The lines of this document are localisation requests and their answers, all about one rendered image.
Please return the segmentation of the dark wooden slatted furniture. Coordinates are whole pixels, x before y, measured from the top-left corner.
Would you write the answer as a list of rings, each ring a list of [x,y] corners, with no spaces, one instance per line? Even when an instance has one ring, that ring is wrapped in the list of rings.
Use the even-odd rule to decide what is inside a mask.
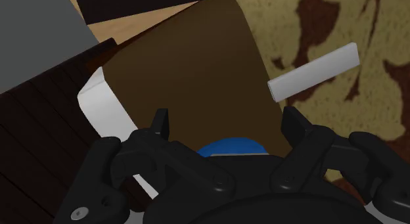
[[[0,94],[0,224],[52,224],[98,138],[77,94],[110,38]]]

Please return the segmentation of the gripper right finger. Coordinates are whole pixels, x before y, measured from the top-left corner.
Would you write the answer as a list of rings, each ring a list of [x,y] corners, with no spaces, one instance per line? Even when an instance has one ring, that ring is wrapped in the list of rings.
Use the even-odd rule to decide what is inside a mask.
[[[327,169],[335,169],[366,204],[401,222],[410,222],[410,164],[376,135],[356,131],[341,137],[310,123],[295,107],[283,110],[281,132],[292,150],[272,172],[274,193],[316,189]]]

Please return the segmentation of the blue round object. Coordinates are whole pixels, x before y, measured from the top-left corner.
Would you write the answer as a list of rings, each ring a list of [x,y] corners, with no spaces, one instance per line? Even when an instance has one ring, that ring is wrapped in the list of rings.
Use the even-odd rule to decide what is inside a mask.
[[[252,139],[232,137],[212,142],[197,150],[197,153],[203,157],[210,157],[213,155],[258,155],[267,154],[267,151],[261,144]]]

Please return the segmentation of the white curved panel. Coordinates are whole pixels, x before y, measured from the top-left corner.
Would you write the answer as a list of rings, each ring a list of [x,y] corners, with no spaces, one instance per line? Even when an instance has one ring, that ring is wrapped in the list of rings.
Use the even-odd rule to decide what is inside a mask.
[[[77,95],[81,111],[101,137],[129,138],[132,131],[149,127],[149,123],[135,123],[125,110],[98,67]]]

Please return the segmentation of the brown smooth furniture piece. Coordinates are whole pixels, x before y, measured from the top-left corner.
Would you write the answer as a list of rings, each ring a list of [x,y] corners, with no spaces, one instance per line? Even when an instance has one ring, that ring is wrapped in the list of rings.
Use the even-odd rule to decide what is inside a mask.
[[[198,150],[246,137],[286,156],[282,111],[236,0],[203,0],[139,36],[102,68],[134,124],[169,111],[170,139]]]

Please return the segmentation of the tan brown patterned rug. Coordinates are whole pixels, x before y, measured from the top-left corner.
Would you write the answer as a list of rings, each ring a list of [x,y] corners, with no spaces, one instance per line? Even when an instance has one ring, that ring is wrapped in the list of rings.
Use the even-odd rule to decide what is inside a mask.
[[[341,136],[366,131],[407,164],[410,216],[410,0],[236,0],[270,78],[355,43],[359,65],[281,102]]]

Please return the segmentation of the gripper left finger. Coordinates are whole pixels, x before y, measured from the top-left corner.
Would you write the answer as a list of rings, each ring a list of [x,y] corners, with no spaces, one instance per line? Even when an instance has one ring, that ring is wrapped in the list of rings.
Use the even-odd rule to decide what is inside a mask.
[[[130,216],[124,178],[169,167],[202,192],[220,201],[234,197],[232,175],[178,141],[169,141],[168,109],[155,113],[149,128],[136,129],[122,142],[102,137],[89,149],[55,215],[53,224],[125,224]]]

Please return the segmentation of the white flat rectangular bar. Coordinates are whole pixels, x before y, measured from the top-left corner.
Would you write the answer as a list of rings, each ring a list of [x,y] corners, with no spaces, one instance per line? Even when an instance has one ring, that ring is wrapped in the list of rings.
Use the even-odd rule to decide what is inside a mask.
[[[283,101],[360,65],[357,43],[351,42],[267,82],[273,100]]]

